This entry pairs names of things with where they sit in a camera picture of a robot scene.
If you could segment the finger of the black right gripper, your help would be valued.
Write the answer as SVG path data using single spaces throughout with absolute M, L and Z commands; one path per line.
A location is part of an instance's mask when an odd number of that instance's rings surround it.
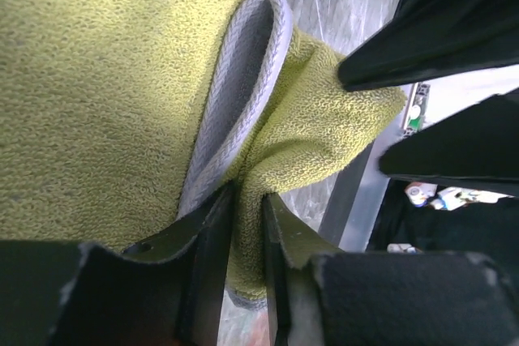
M 518 0 L 400 0 L 337 76 L 356 92 L 517 63 Z
M 393 144 L 380 158 L 401 180 L 518 195 L 518 95 L 494 95 Z

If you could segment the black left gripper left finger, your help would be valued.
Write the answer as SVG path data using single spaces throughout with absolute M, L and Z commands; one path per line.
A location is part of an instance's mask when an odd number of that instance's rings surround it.
M 214 345 L 235 188 L 122 253 L 95 242 L 1 244 L 4 345 Z

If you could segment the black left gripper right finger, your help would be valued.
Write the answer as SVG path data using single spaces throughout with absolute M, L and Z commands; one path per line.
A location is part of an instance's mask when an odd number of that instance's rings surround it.
M 273 345 L 515 345 L 518 300 L 476 253 L 346 253 L 262 202 Z

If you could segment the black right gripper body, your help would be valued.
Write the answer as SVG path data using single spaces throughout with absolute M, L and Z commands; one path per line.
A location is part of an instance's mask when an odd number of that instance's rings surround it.
M 406 182 L 391 180 L 367 248 L 409 243 L 420 250 L 518 254 L 518 199 L 473 203 L 454 211 L 415 207 L 405 195 Z

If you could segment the grey yellow frog towel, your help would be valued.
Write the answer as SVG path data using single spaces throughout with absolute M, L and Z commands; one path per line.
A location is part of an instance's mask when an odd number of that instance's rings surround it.
M 238 182 L 227 289 L 265 304 L 261 199 L 344 168 L 402 110 L 347 92 L 286 0 L 1 0 L 1 236 L 122 249 Z

